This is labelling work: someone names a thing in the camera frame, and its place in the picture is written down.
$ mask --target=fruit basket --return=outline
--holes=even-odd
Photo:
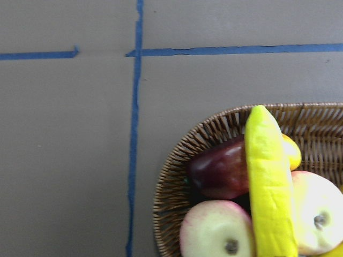
[[[282,133],[302,152],[298,170],[319,174],[343,184],[343,103],[265,104]],[[185,166],[195,155],[244,134],[253,105],[219,112],[192,128],[174,147],[161,169],[154,197],[155,240],[163,257],[181,256],[179,232],[187,211],[205,200],[194,195]]]

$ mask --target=apple stem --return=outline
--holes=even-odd
[[[225,249],[228,252],[228,254],[236,255],[238,251],[238,241],[234,239],[229,240],[225,246]]]
[[[315,221],[316,228],[319,230],[323,230],[323,225],[325,225],[325,223],[326,223],[325,216],[324,215],[318,215],[315,217],[314,221]]]

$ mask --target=blue tape strip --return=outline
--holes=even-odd
[[[172,55],[236,55],[236,54],[267,54],[281,52],[342,52],[343,44],[286,44],[281,46],[242,46],[242,47],[200,47],[189,49],[143,49],[143,56]],[[134,57],[136,51],[126,54]]]
[[[60,52],[17,52],[9,54],[0,54],[0,61],[7,60],[28,60],[28,59],[61,59],[74,58],[79,53],[79,48],[74,46],[74,51]]]
[[[137,0],[139,18],[136,22],[136,50],[135,67],[133,75],[132,110],[131,110],[131,135],[130,135],[130,163],[128,176],[128,200],[129,200],[129,235],[126,244],[126,256],[132,257],[133,252],[133,222],[135,217],[135,194],[136,194],[136,166],[137,166],[137,141],[139,121],[139,84],[141,75],[141,57],[143,48],[143,6],[144,0]]]

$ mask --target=brown woven basket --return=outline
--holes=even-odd
[[[191,129],[169,154],[158,179],[153,208],[155,240],[161,256],[181,256],[178,234],[194,199],[185,165],[198,153],[244,134],[253,105],[222,111]],[[317,173],[337,186],[343,184],[343,103],[265,104],[282,132],[298,143],[298,170]]]

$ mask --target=floor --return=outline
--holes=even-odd
[[[342,7],[145,0],[143,48],[341,44]],[[159,256],[154,187],[188,130],[245,104],[343,99],[341,51],[143,56],[130,169],[138,18],[134,0],[3,3],[0,52],[80,52],[0,61],[0,256],[125,256],[129,235],[132,256]]]

